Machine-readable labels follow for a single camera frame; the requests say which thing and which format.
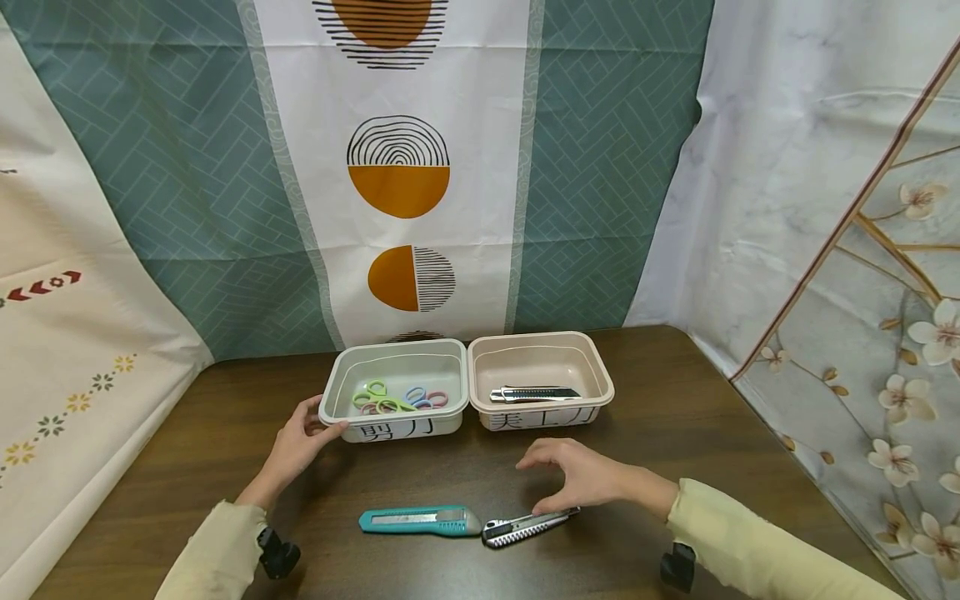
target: yellow flower embroidery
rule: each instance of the yellow flower embroidery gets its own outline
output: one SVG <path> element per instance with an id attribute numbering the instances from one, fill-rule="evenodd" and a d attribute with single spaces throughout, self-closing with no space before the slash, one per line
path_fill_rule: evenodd
<path id="1" fill-rule="evenodd" d="M 66 400 L 66 409 L 72 413 L 85 411 L 90 408 L 90 396 L 88 394 L 74 394 Z"/>
<path id="2" fill-rule="evenodd" d="M 133 357 L 132 356 L 117 356 L 113 359 L 113 369 L 117 372 L 131 372 L 133 371 Z"/>
<path id="3" fill-rule="evenodd" d="M 26 465 L 34 460 L 34 448 L 36 446 L 30 445 L 29 442 L 14 444 L 7 448 L 7 458 L 5 460 L 11 465 L 19 465 L 20 463 Z"/>

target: green scissors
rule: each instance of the green scissors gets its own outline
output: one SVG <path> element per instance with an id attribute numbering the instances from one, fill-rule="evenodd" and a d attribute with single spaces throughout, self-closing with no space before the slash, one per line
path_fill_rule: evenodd
<path id="1" fill-rule="evenodd" d="M 387 396 L 387 384 L 379 379 L 368 381 L 363 392 L 353 395 L 353 406 L 360 409 L 361 415 L 417 411 L 417 407 L 410 402 Z"/>

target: container rim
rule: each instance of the container rim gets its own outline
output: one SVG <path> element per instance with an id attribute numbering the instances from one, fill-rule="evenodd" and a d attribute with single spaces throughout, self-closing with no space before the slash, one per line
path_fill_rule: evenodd
<path id="1" fill-rule="evenodd" d="M 573 346 L 557 346 L 557 345 L 548 345 L 543 344 L 539 346 L 518 346 L 513 348 L 502 348 L 500 350 L 492 350 L 489 352 L 481 352 L 479 354 L 475 353 L 476 345 L 480 342 L 486 340 L 502 340 L 505 338 L 537 338 L 537 337 L 554 337 L 558 335 L 573 335 L 585 340 L 589 346 L 589 349 L 593 353 L 593 356 L 596 358 L 597 366 L 599 367 L 599 372 L 590 364 L 590 361 L 587 360 L 587 364 L 590 367 L 590 373 L 593 375 L 594 380 L 597 383 L 597 387 L 600 387 L 600 382 L 603 380 L 607 383 L 608 391 L 601 396 L 585 397 L 580 400 L 556 400 L 553 402 L 532 402 L 528 404 L 501 404 L 491 407 L 489 403 L 483 403 L 474 393 L 474 383 L 476 381 L 476 360 L 481 356 L 486 356 L 488 354 L 495 354 L 499 352 L 505 352 L 509 350 L 523 349 L 523 348 L 564 348 L 564 349 L 574 349 L 584 355 L 584 358 L 587 358 L 587 355 L 579 348 Z M 518 333 L 514 335 L 488 335 L 482 338 L 477 338 L 470 342 L 469 348 L 467 349 L 467 360 L 468 360 L 468 373 L 469 373 L 469 385 L 468 385 L 468 395 L 470 404 L 477 410 L 479 413 L 485 415 L 499 415 L 502 413 L 538 413 L 545 410 L 558 410 L 563 408 L 591 408 L 594 406 L 605 406 L 613 400 L 613 381 L 610 379 L 610 374 L 607 372 L 607 366 L 603 363 L 603 358 L 600 356 L 600 352 L 597 351 L 596 345 L 593 343 L 593 340 L 590 337 L 583 333 L 582 331 L 546 331 L 542 333 Z"/>
<path id="2" fill-rule="evenodd" d="M 411 352 L 411 353 L 400 354 L 400 355 L 380 356 L 377 358 L 372 358 L 370 360 L 354 363 L 349 367 L 347 367 L 347 370 L 344 373 L 344 377 L 341 379 L 340 387 L 336 390 L 336 393 L 334 393 L 332 389 L 333 381 L 335 378 L 334 374 L 341 367 L 341 361 L 343 360 L 344 356 L 347 356 L 352 352 L 367 350 L 372 348 L 378 348 L 378 349 L 386 348 L 386 347 L 394 348 L 399 346 L 406 346 L 406 347 L 434 346 L 438 343 L 450 343 L 450 342 L 454 343 L 457 346 L 459 350 L 459 355 L 439 354 L 436 352 Z M 358 365 L 366 365 L 371 362 L 396 359 L 399 356 L 442 356 L 443 358 L 455 359 L 457 363 L 460 365 L 460 397 L 458 398 L 451 397 L 449 402 L 444 408 L 430 410 L 430 411 L 417 411 L 416 413 L 402 412 L 402 413 L 389 413 L 387 415 L 357 415 L 357 416 L 351 416 L 351 417 L 329 417 L 326 414 L 325 408 L 329 405 L 331 401 L 334 403 L 334 408 L 336 408 L 336 402 L 338 400 L 335 398 L 340 397 L 340 393 L 343 390 L 343 386 L 344 386 L 344 382 L 346 381 L 347 374 L 350 372 L 351 369 L 353 369 Z M 460 340 L 454 340 L 452 338 L 440 338 L 437 340 L 417 340 L 413 342 L 391 342 L 388 344 L 367 344 L 364 346 L 353 346 L 351 348 L 347 348 L 337 356 L 336 360 L 333 361 L 333 367 L 330 369 L 330 377 L 326 381 L 326 387 L 324 389 L 324 397 L 320 401 L 320 405 L 317 407 L 317 416 L 319 417 L 321 423 L 329 426 L 344 420 L 350 423 L 350 425 L 354 425 L 355 423 L 365 424 L 365 425 L 367 424 L 376 425 L 379 423 L 392 422 L 397 420 L 443 419 L 446 417 L 451 417 L 458 413 L 462 413 L 464 409 L 467 408 L 467 404 L 469 401 L 469 397 L 468 397 L 469 384 L 468 384 L 468 370 L 466 366 L 466 362 L 467 362 L 466 359 L 467 359 L 467 347 L 465 347 L 464 343 L 461 342 Z"/>

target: white plastic container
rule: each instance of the white plastic container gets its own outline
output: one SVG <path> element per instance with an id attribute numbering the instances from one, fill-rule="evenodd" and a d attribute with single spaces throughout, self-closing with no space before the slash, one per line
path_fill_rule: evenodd
<path id="1" fill-rule="evenodd" d="M 422 386 L 427 392 L 445 392 L 449 401 L 432 410 L 361 415 L 353 395 L 376 379 L 386 384 L 390 397 L 403 399 L 407 390 Z M 428 340 L 344 350 L 333 363 L 318 412 L 326 425 L 349 422 L 343 439 L 357 444 L 453 433 L 463 422 L 467 402 L 467 349 L 457 340 Z"/>
<path id="2" fill-rule="evenodd" d="M 491 431 L 564 427 L 593 422 L 613 400 L 613 382 L 596 346 L 579 331 L 478 338 L 467 350 L 470 404 Z M 566 386 L 583 399 L 499 404 L 504 385 Z"/>

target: striped circle design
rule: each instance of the striped circle design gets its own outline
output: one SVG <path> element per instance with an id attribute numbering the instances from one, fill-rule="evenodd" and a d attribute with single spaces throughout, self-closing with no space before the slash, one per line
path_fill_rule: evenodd
<path id="1" fill-rule="evenodd" d="M 444 138 L 426 121 L 405 114 L 361 123 L 347 144 L 347 168 L 360 196 L 398 219 L 432 210 L 450 183 Z"/>
<path id="2" fill-rule="evenodd" d="M 367 284 L 371 293 L 388 306 L 407 312 L 430 312 L 450 300 L 457 279 L 453 265 L 439 252 L 398 246 L 373 261 Z"/>
<path id="3" fill-rule="evenodd" d="M 347 145 L 347 164 L 448 167 L 446 142 L 432 125 L 407 114 L 367 119 Z"/>
<path id="4" fill-rule="evenodd" d="M 433 54 L 449 0 L 313 0 L 326 32 L 368 69 L 409 71 Z"/>

